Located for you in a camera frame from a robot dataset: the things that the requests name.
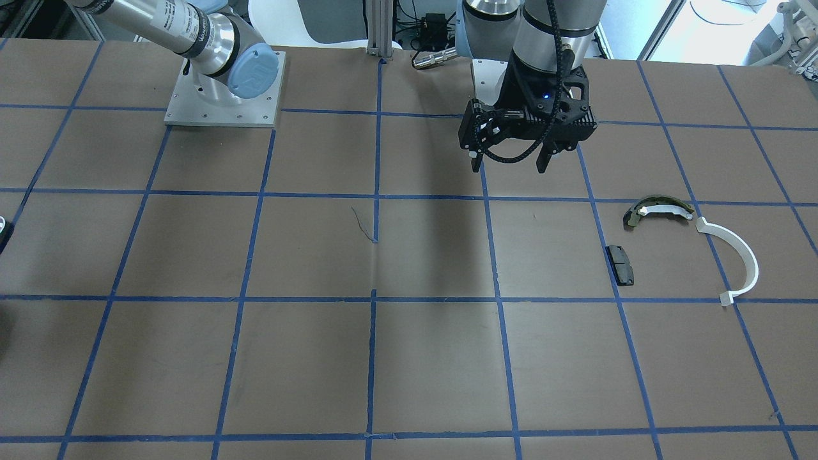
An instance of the white curved object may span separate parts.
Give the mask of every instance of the white curved object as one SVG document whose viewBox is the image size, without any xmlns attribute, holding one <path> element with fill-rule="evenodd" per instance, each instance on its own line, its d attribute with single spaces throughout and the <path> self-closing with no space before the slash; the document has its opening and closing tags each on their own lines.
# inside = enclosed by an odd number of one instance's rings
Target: white curved object
<svg viewBox="0 0 818 460">
<path fill-rule="evenodd" d="M 365 39 L 339 43 L 315 41 L 304 25 L 298 0 L 249 0 L 247 12 L 253 28 L 272 46 L 365 48 L 369 44 Z M 395 42 L 392 47 L 401 49 Z"/>
<path fill-rule="evenodd" d="M 704 217 L 699 217 L 696 219 L 696 230 L 699 230 L 699 233 L 707 233 L 708 235 L 713 235 L 714 237 L 719 237 L 722 240 L 727 241 L 727 244 L 733 246 L 733 249 L 739 253 L 741 259 L 744 261 L 744 267 L 747 269 L 747 276 L 744 279 L 744 286 L 742 286 L 741 289 L 735 291 L 725 291 L 719 295 L 721 306 L 730 306 L 733 304 L 733 299 L 737 295 L 742 295 L 743 293 L 753 289 L 756 282 L 758 282 L 758 260 L 756 260 L 756 255 L 753 253 L 753 250 L 750 249 L 750 246 L 748 246 L 748 244 L 744 242 L 740 236 L 736 235 L 729 228 L 724 228 L 721 225 L 716 225 L 715 223 L 709 223 Z"/>
</svg>

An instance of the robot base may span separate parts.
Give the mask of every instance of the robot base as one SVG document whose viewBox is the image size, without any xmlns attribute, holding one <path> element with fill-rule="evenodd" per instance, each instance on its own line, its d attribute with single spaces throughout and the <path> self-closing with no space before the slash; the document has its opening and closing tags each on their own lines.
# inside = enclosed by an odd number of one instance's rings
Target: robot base
<svg viewBox="0 0 818 460">
<path fill-rule="evenodd" d="M 175 126 L 224 126 L 275 128 L 281 100 L 286 53 L 278 55 L 278 78 L 261 96 L 241 99 L 223 84 L 184 67 L 164 114 L 165 124 Z"/>
</svg>

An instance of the white chair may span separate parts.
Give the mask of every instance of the white chair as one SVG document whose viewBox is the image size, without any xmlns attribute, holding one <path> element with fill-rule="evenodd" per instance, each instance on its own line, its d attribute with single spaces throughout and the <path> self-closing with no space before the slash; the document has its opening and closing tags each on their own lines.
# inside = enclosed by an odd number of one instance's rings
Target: white chair
<svg viewBox="0 0 818 460">
<path fill-rule="evenodd" d="M 267 44 L 284 47 L 361 48 L 368 42 L 350 40 L 340 43 L 320 43 L 310 37 L 298 0 L 249 0 L 250 22 Z M 401 46 L 392 41 L 392 47 Z"/>
</svg>

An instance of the light blue cap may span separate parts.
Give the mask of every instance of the light blue cap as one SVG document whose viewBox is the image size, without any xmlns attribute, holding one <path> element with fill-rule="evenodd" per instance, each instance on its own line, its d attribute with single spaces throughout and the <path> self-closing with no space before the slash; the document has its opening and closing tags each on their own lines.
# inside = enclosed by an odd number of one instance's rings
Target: light blue cap
<svg viewBox="0 0 818 460">
<path fill-rule="evenodd" d="M 227 0 L 186 0 L 194 7 L 202 10 L 206 15 L 215 13 L 227 6 Z"/>
<path fill-rule="evenodd" d="M 278 56 L 266 43 L 256 43 L 236 58 L 227 87 L 242 99 L 252 99 L 267 91 L 278 76 Z"/>
</svg>

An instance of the white plastic bracket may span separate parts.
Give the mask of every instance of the white plastic bracket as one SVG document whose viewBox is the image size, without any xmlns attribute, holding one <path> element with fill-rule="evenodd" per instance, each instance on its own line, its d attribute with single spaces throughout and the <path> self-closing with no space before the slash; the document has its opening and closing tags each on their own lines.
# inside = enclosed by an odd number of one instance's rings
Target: white plastic bracket
<svg viewBox="0 0 818 460">
<path fill-rule="evenodd" d="M 756 255 L 753 253 L 753 250 L 750 249 L 750 246 L 729 228 L 724 228 L 715 223 L 709 223 L 704 217 L 696 219 L 696 230 L 699 230 L 699 233 L 707 233 L 708 235 L 713 235 L 726 241 L 727 244 L 733 246 L 733 249 L 739 253 L 741 259 L 744 261 L 744 267 L 747 269 L 744 286 L 736 291 L 725 291 L 719 295 L 721 306 L 728 307 L 733 304 L 733 299 L 737 295 L 742 295 L 753 289 L 756 285 L 758 281 L 758 260 L 756 259 Z"/>
</svg>

